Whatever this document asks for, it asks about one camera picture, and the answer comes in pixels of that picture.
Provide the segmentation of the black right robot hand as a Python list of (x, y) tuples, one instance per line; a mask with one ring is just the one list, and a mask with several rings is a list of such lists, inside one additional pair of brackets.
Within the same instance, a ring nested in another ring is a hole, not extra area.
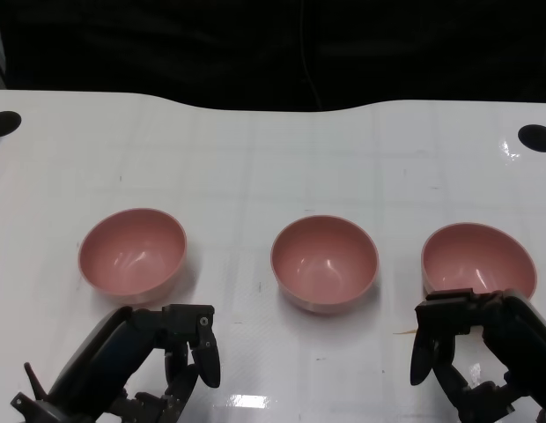
[[(532, 397), (546, 414), (546, 322), (522, 294), (437, 291), (415, 312), (411, 385), (435, 374), (462, 422), (497, 422), (522, 397)], [(505, 385), (483, 382), (472, 388), (454, 367), (455, 339), (474, 326), (482, 327), (483, 342), (505, 365)]]

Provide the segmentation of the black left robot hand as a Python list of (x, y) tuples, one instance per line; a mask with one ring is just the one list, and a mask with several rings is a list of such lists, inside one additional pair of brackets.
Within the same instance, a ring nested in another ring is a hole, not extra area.
[[(56, 422), (94, 422), (112, 413), (124, 422), (175, 422), (198, 380), (221, 381), (210, 305), (171, 304), (160, 311), (121, 307), (101, 321), (48, 393), (37, 390)], [(125, 385), (154, 349), (165, 353), (167, 387), (161, 397)]]

